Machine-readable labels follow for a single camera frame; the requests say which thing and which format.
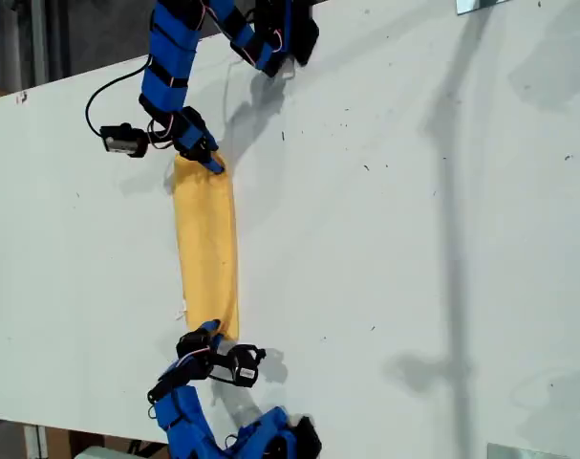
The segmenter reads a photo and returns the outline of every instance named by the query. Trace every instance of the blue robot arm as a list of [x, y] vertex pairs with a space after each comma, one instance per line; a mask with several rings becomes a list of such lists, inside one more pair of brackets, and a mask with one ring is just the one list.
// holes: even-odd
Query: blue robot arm
[[231, 380], [221, 380], [242, 387], [252, 387], [258, 378], [258, 364], [266, 356], [263, 349], [238, 344], [225, 356], [217, 354], [222, 336], [217, 333], [219, 320], [203, 324], [184, 335], [178, 345], [178, 358], [160, 376], [147, 398], [152, 404], [158, 425], [166, 432], [173, 459], [314, 459], [321, 443], [309, 418], [291, 427], [286, 413], [275, 407], [254, 423], [241, 427], [235, 443], [218, 447], [204, 418], [196, 389], [187, 385], [193, 380], [211, 377], [214, 366], [230, 370]]
[[[201, 163], [215, 174], [224, 172], [211, 155], [218, 149], [200, 114], [183, 107], [189, 77], [209, 14], [230, 40], [231, 48], [257, 70], [274, 77], [289, 56], [306, 65], [319, 36], [311, 18], [310, 0], [256, 0], [254, 29], [232, 0], [158, 0], [150, 20], [150, 54], [136, 72], [122, 76], [97, 90], [86, 104], [86, 121], [103, 139], [105, 149], [142, 158], [149, 144], [174, 146], [179, 154]], [[139, 102], [151, 116], [145, 131], [128, 123], [102, 126], [90, 123], [93, 99], [112, 84], [144, 70]], [[163, 129], [154, 131], [154, 122]]]

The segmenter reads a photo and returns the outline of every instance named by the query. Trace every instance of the black cable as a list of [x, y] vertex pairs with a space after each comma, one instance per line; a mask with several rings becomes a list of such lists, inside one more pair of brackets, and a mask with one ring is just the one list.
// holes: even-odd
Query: black cable
[[234, 439], [234, 443], [236, 443], [236, 441], [239, 439], [239, 437], [237, 437], [235, 434], [231, 433], [230, 435], [228, 435], [226, 437], [226, 440], [224, 441], [224, 445], [226, 446], [226, 449], [228, 449], [228, 438], [233, 438]]
[[98, 96], [105, 89], [107, 89], [109, 86], [113, 86], [114, 84], [116, 84], [120, 81], [124, 81], [125, 79], [133, 77], [136, 74], [140, 74], [143, 70], [145, 70], [147, 68], [147, 66], [151, 63], [151, 61], [152, 61], [152, 56], [148, 55], [147, 61], [143, 64], [142, 67], [139, 67], [137, 70], [135, 70], [134, 72], [131, 72], [130, 74], [126, 74], [126, 75], [120, 76], [112, 81], [109, 81], [108, 83], [106, 83], [106, 84], [102, 85], [100, 88], [98, 88], [95, 91], [95, 93], [91, 95], [90, 100], [88, 100], [88, 103], [86, 103], [86, 122], [88, 123], [88, 126], [90, 127], [92, 132], [94, 132], [97, 136], [101, 137], [100, 133], [98, 131], [96, 131], [96, 129], [93, 127], [92, 123], [90, 122], [90, 105], [92, 104], [95, 97]]
[[209, 375], [209, 378], [215, 381], [219, 381], [220, 383], [232, 384], [234, 385], [234, 381], [232, 380], [225, 380], [224, 378], [219, 378], [217, 376]]

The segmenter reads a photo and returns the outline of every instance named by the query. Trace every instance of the white surface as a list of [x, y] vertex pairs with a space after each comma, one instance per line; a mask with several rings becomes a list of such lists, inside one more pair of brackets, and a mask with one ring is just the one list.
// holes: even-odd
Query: white surface
[[[188, 101], [235, 167], [242, 341], [279, 351], [225, 403], [198, 384], [218, 439], [252, 398], [311, 414], [326, 458], [580, 459], [580, 0], [542, 3], [333, 0], [264, 96], [204, 41]], [[141, 63], [0, 99], [1, 418], [164, 438], [145, 393], [185, 331], [171, 153], [105, 154], [82, 115]], [[95, 123], [144, 126], [139, 87]]]

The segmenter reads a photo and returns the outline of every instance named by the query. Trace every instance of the black strap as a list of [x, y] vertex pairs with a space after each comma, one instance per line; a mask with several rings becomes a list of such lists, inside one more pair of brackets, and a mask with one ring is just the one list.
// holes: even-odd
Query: black strap
[[173, 78], [168, 71], [154, 57], [148, 67], [169, 88], [187, 88], [187, 78]]
[[245, 20], [245, 17], [235, 7], [226, 19], [224, 19], [221, 27], [224, 29], [224, 32], [230, 36], [232, 41], [234, 41], [239, 37], [239, 33], [241, 33], [246, 25], [247, 21]]
[[260, 54], [264, 49], [264, 38], [262, 35], [255, 33], [244, 47], [245, 52], [253, 59], [254, 63], [260, 60]]
[[158, 0], [168, 12], [191, 31], [196, 31], [203, 17], [203, 4], [200, 0]]

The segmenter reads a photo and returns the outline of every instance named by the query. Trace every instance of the wire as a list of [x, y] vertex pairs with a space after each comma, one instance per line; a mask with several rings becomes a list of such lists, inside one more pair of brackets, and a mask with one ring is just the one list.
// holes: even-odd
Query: wire
[[[222, 29], [222, 26], [220, 26], [220, 23], [218, 21], [217, 18], [217, 14], [215, 14], [215, 11], [212, 10], [210, 7], [208, 7], [207, 5], [205, 5], [203, 3], [203, 0], [201, 0], [201, 3], [203, 4], [203, 8], [205, 8], [209, 14], [211, 14], [211, 17], [213, 18], [213, 23], [215, 24], [215, 26], [217, 27], [218, 31], [220, 31], [221, 33], [223, 33], [228, 39], [231, 39], [231, 37], [226, 33], [226, 31], [224, 29]], [[251, 57], [247, 51], [245, 51], [245, 48], [241, 48], [241, 51], [243, 52], [243, 54], [245, 55], [245, 57], [247, 58], [247, 62], [249, 62], [251, 64], [251, 66], [255, 67], [255, 61], [253, 60], [253, 57]]]
[[152, 119], [151, 121], [149, 121], [149, 123], [147, 124], [147, 128], [145, 129], [145, 133], [147, 134], [147, 140], [149, 140], [151, 145], [154, 148], [156, 148], [157, 150], [165, 150], [166, 148], [169, 148], [173, 144], [173, 141], [170, 141], [165, 146], [156, 146], [156, 143], [154, 141], [152, 141], [152, 136], [151, 136], [152, 134], [154, 134], [158, 139], [163, 139], [164, 137], [166, 137], [166, 134], [163, 136], [159, 136], [158, 133], [156, 133], [153, 130], [153, 127], [154, 127], [154, 120]]
[[130, 74], [126, 74], [124, 76], [120, 76], [116, 79], [109, 81], [108, 83], [106, 83], [106, 84], [102, 85], [100, 88], [98, 88], [95, 91], [95, 93], [90, 96], [88, 103], [86, 103], [86, 122], [88, 123], [88, 126], [90, 127], [92, 132], [94, 132], [98, 137], [102, 137], [102, 136], [100, 135], [100, 133], [98, 131], [96, 131], [96, 129], [93, 127], [92, 123], [90, 122], [90, 105], [92, 105], [92, 102], [95, 99], [95, 97], [98, 96], [100, 93], [102, 93], [108, 87], [113, 86], [114, 84], [116, 84], [120, 81], [124, 81], [125, 79], [133, 77], [137, 74], [140, 74], [143, 70], [145, 70], [147, 68], [147, 66], [151, 63], [151, 61], [152, 61], [152, 56], [147, 55], [147, 61], [142, 65], [142, 67], [139, 67], [137, 70], [135, 70], [134, 72], [131, 72]]
[[283, 38], [281, 38], [281, 33], [279, 32], [278, 29], [276, 31], [274, 31], [274, 34], [279, 37], [279, 48], [277, 48], [273, 52], [274, 53], [279, 53], [281, 51], [281, 48], [283, 48]]
[[177, 365], [175, 365], [175, 368], [177, 368], [179, 365], [182, 364], [182, 362], [187, 359], [188, 357], [191, 357], [195, 354], [200, 354], [201, 352], [205, 352], [205, 351], [210, 351], [211, 348], [209, 346], [204, 347], [203, 349], [199, 349], [198, 351], [192, 351], [189, 354], [185, 354], [183, 357], [181, 357], [179, 359], [179, 361], [177, 362]]
[[233, 438], [234, 439], [234, 443], [236, 443], [236, 441], [239, 439], [239, 437], [237, 437], [235, 434], [231, 433], [229, 434], [226, 439], [224, 440], [224, 445], [226, 445], [226, 449], [228, 449], [228, 438]]

